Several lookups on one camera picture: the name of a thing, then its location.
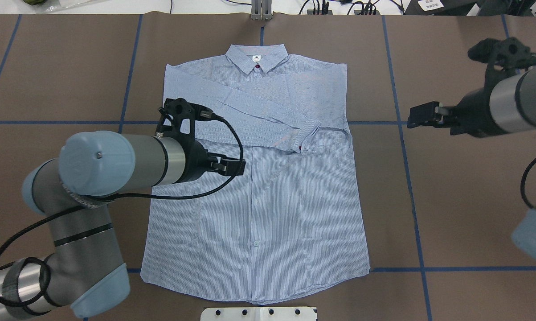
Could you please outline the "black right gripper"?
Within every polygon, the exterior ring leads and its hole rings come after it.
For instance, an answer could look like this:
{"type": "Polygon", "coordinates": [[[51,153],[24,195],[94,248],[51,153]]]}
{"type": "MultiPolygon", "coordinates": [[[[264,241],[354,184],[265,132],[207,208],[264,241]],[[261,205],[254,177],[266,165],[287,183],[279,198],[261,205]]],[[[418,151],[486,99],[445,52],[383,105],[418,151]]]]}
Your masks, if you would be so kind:
{"type": "MultiPolygon", "coordinates": [[[[491,116],[489,97],[490,94],[486,90],[478,89],[466,94],[457,105],[447,107],[451,136],[461,134],[469,134],[473,137],[502,135],[502,128],[496,124],[491,116]]],[[[439,102],[420,104],[410,109],[407,128],[449,128],[444,116],[446,116],[446,109],[439,102]]]]}

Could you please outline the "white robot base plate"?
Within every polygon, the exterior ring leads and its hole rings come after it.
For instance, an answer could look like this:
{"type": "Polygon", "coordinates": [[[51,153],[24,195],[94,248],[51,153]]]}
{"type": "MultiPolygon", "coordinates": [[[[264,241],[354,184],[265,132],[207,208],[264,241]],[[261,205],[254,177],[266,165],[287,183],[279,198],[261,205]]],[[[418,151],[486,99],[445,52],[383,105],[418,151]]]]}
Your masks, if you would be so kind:
{"type": "Polygon", "coordinates": [[[318,321],[316,307],[206,308],[201,321],[318,321]]]}

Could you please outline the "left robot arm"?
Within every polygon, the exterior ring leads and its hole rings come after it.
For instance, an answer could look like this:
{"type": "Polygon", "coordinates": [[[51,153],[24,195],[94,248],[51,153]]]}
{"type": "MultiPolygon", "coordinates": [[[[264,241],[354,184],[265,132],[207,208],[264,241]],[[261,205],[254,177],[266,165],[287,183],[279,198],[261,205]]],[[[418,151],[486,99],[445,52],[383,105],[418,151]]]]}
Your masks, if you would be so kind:
{"type": "Polygon", "coordinates": [[[192,134],[140,136],[111,131],[71,136],[59,157],[25,179],[25,203],[44,219],[11,236],[48,224],[54,253],[0,267],[0,321],[29,321],[69,306],[89,318],[113,309],[131,292],[109,204],[135,189],[194,181],[206,172],[239,175],[238,158],[209,152],[192,134]]]}

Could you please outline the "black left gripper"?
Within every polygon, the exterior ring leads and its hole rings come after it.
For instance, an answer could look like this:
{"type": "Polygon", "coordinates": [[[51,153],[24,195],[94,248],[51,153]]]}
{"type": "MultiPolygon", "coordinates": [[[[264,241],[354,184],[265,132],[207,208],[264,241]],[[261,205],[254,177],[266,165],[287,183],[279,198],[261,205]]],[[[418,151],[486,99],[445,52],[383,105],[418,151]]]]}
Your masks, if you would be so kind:
{"type": "Polygon", "coordinates": [[[245,159],[229,158],[209,152],[196,140],[185,142],[185,182],[195,181],[206,172],[215,172],[225,177],[242,176],[245,172],[245,159]]]}

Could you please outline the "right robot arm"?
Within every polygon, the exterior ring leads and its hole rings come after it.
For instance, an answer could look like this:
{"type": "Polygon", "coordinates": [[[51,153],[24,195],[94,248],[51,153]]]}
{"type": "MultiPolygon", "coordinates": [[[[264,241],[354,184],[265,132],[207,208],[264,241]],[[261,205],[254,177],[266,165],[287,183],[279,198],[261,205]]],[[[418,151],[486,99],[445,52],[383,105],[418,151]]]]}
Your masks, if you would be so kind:
{"type": "Polygon", "coordinates": [[[519,185],[536,130],[474,138],[416,128],[404,137],[425,266],[536,266],[511,238],[528,210],[519,185]]]}

